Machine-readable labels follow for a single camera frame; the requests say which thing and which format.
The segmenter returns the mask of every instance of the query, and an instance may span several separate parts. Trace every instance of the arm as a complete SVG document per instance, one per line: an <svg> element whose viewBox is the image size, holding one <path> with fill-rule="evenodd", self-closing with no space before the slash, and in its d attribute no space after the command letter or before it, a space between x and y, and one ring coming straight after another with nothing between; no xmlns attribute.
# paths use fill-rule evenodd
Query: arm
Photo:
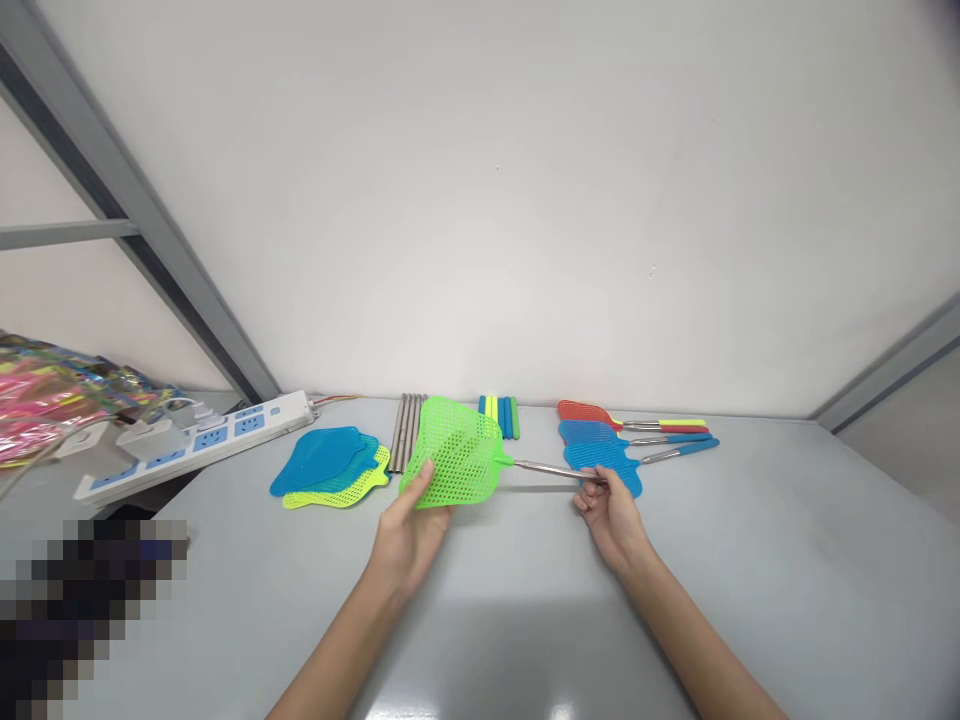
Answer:
<svg viewBox="0 0 960 720"><path fill-rule="evenodd" d="M346 717L450 525L452 508L415 509L432 479L433 463L428 460L380 516L360 580L267 720Z"/></svg>
<svg viewBox="0 0 960 720"><path fill-rule="evenodd" d="M630 491L606 468L574 504L704 720L786 718L707 622L647 538Z"/></svg>

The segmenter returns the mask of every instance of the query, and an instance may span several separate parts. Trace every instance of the white table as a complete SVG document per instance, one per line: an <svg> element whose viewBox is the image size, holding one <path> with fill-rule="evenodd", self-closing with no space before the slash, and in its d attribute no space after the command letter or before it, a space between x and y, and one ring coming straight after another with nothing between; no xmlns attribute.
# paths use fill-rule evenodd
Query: white table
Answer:
<svg viewBox="0 0 960 720"><path fill-rule="evenodd" d="M356 425L389 444L396 409L334 404L180 493L158 518L187 521L185 579L128 623L65 717L262 718L356 581L398 481L349 510L284 510L267 487L303 432ZM563 464L556 411L520 419L508 453ZM960 532L817 425L709 425L721 446L641 467L638 502L734 652L794 719L956 717ZM693 716L568 482L511 468L458 510L354 717Z"/></svg>

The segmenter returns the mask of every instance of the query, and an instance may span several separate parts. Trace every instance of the plug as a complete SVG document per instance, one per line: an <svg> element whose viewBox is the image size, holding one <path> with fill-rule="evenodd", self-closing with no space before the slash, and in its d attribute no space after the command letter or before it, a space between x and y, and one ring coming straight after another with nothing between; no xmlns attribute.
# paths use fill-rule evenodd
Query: plug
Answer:
<svg viewBox="0 0 960 720"><path fill-rule="evenodd" d="M203 432L217 425L222 425L224 421L223 415L214 412L212 408L208 408L202 402L194 404L193 419L197 423L197 432Z"/></svg>
<svg viewBox="0 0 960 720"><path fill-rule="evenodd" d="M138 420L117 438L117 447L138 460L149 462L179 452L189 442L189 435L174 425L173 420L162 418L153 425Z"/></svg>

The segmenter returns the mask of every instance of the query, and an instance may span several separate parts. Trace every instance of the white power strip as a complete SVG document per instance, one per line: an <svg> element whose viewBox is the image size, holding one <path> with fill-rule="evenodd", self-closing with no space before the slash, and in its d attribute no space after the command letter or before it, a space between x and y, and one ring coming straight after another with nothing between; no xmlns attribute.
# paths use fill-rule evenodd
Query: white power strip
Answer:
<svg viewBox="0 0 960 720"><path fill-rule="evenodd" d="M216 427L198 432L194 425L184 430L190 442L172 455L149 462L138 460L129 470L113 477L87 475L80 481L73 499L85 505L102 507L312 422L313 409L306 393L298 390L282 395L276 400L226 415L224 422Z"/></svg>

